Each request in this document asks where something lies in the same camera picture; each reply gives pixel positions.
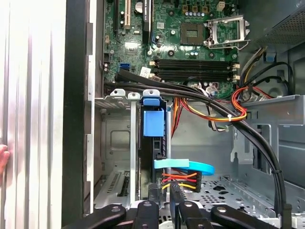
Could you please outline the person's right hand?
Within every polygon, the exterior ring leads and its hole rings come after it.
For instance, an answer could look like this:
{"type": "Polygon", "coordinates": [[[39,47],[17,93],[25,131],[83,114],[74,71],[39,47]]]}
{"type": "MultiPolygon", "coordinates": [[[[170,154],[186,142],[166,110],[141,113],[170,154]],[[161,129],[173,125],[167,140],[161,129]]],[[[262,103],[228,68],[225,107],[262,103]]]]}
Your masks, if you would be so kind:
{"type": "Polygon", "coordinates": [[[6,145],[0,145],[0,175],[3,174],[4,169],[10,157],[10,152],[6,145]]]}

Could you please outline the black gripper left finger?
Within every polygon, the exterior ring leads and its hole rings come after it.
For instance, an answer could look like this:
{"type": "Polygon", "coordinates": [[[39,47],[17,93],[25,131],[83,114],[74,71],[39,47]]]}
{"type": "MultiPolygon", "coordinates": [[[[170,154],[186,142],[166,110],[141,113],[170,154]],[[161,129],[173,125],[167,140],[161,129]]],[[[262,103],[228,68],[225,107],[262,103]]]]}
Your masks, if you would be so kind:
{"type": "Polygon", "coordinates": [[[159,187],[148,185],[148,198],[133,202],[129,208],[109,204],[64,229],[157,229],[159,227],[159,187]]]}

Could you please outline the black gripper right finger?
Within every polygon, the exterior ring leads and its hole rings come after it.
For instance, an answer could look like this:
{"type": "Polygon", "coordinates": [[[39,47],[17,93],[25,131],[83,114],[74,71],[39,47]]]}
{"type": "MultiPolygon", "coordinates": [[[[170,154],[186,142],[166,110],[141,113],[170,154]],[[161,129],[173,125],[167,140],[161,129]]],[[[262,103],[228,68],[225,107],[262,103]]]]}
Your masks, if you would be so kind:
{"type": "Polygon", "coordinates": [[[183,198],[178,183],[170,184],[170,212],[175,229],[275,229],[276,227],[228,205],[207,212],[183,198]]]}

